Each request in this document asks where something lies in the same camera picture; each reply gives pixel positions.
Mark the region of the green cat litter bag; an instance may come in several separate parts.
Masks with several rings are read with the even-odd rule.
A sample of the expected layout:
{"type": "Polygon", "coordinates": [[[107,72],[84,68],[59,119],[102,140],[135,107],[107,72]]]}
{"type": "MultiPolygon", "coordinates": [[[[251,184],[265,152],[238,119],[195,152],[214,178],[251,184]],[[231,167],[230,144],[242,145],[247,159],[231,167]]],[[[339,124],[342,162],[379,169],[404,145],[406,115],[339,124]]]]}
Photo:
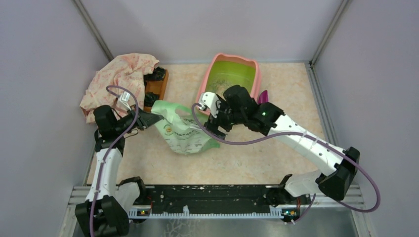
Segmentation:
{"type": "Polygon", "coordinates": [[[197,125],[190,108],[158,100],[151,112],[164,117],[155,127],[172,151],[188,155],[220,147],[219,142],[205,134],[197,125]]]}

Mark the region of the magenta plastic litter scoop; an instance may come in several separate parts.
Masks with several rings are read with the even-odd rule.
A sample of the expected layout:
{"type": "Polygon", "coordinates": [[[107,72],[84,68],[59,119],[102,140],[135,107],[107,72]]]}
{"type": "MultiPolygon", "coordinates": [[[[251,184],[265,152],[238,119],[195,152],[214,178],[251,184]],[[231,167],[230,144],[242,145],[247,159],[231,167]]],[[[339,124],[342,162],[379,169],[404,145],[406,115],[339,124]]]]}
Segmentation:
{"type": "Polygon", "coordinates": [[[268,102],[268,101],[269,101],[268,91],[264,90],[260,93],[260,95],[257,99],[257,102],[259,104],[262,104],[262,103],[265,103],[265,102],[268,102]]]}

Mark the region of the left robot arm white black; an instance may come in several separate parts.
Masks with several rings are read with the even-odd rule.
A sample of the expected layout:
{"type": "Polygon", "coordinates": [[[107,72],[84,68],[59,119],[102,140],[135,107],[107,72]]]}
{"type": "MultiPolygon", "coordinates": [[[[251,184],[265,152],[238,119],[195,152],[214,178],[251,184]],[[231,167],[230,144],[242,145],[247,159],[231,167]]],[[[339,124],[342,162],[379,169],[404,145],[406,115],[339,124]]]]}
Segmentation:
{"type": "Polygon", "coordinates": [[[96,168],[91,188],[85,201],[77,204],[75,216],[86,237],[123,237],[129,232],[132,206],[148,201],[148,191],[139,176],[117,183],[125,134],[135,128],[145,130],[163,120],[163,116],[138,109],[117,119],[108,105],[96,108],[93,114],[98,126],[96,168]]]}

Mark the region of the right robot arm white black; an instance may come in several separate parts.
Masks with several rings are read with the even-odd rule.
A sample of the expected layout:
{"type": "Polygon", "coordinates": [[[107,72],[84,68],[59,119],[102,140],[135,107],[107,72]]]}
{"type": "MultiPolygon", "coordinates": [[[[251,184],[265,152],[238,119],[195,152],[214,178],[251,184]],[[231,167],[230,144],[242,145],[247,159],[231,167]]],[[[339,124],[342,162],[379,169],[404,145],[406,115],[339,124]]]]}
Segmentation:
{"type": "Polygon", "coordinates": [[[274,137],[312,162],[317,170],[305,174],[286,175],[279,184],[278,197],[292,203],[305,194],[323,193],[342,201],[357,172],[351,162],[358,163],[360,153],[354,147],[343,149],[332,145],[294,122],[282,109],[270,102],[257,103],[239,85],[228,88],[223,96],[203,92],[198,100],[200,110],[209,110],[204,127],[220,139],[223,128],[230,131],[242,124],[265,137],[274,137]]]}

